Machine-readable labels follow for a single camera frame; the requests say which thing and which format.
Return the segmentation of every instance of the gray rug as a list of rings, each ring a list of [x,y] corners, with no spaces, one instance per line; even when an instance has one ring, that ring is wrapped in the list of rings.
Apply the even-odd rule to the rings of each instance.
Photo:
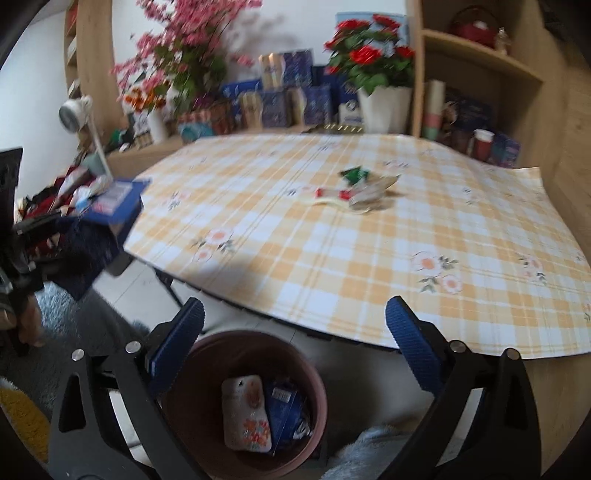
[[[89,355],[109,355],[132,340],[141,340],[148,329],[130,325],[94,290],[78,302],[53,283],[37,293],[47,331],[47,344],[17,357],[8,345],[0,348],[0,377],[28,395],[51,420],[57,387],[70,355],[82,348]]]

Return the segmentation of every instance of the box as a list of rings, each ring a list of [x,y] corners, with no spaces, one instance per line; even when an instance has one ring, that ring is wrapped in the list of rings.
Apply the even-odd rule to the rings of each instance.
[[[227,83],[222,85],[222,95],[232,102],[232,113],[236,124],[245,127],[243,112],[240,105],[240,95],[245,92],[262,90],[262,80],[246,80],[244,82]]]
[[[234,131],[232,103],[223,99],[208,108],[179,115],[177,129],[185,144],[201,137],[228,135]]]
[[[312,51],[271,53],[259,57],[265,90],[312,85]]]
[[[333,108],[330,85],[290,89],[296,125],[327,125],[332,123]]]
[[[492,107],[474,98],[462,95],[459,102],[459,114],[454,125],[456,130],[473,132],[478,128],[490,130]]]
[[[492,141],[491,157],[488,163],[498,167],[515,168],[521,144],[504,133],[497,132]]]
[[[244,128],[262,128],[262,100],[258,92],[244,92],[239,96]]]
[[[258,92],[262,102],[261,123],[264,128],[286,128],[293,124],[291,102],[287,90]]]

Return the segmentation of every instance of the shelf compartment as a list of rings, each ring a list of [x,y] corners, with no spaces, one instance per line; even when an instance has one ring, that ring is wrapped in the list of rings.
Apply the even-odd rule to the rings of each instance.
[[[472,62],[509,76],[540,83],[544,81],[538,73],[527,65],[476,42],[449,33],[429,30],[428,28],[423,29],[423,39],[427,51],[443,53],[449,57]]]

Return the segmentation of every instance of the trash can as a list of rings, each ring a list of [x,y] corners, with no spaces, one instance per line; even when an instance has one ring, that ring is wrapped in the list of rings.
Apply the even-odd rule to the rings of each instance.
[[[227,448],[222,382],[246,375],[289,377],[308,399],[312,435],[275,456]],[[209,475],[244,480],[278,478],[304,463],[322,439],[328,405],[320,375],[296,348],[266,333],[234,330],[195,343],[163,399],[163,411],[177,437]]]

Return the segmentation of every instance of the potted plant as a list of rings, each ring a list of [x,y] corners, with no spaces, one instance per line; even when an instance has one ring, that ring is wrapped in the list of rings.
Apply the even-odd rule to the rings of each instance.
[[[164,123],[162,108],[166,105],[166,93],[170,87],[168,80],[148,79],[141,83],[142,87],[134,86],[123,95],[123,100],[135,113],[146,112],[146,123],[152,142],[162,143],[168,138],[168,129]]]
[[[170,79],[179,124],[201,122],[211,134],[230,133],[231,105],[219,94],[227,72],[222,34],[242,10],[260,7],[261,0],[138,0],[138,5],[163,30],[144,33],[137,42],[137,55],[115,65],[112,71],[119,76],[119,87],[125,91],[139,73],[160,80],[156,88]],[[230,58],[253,64],[244,55]]]
[[[414,84],[414,50],[397,46],[400,24],[385,15],[346,20],[324,46],[332,51],[330,74],[358,88],[367,133],[404,133]]]

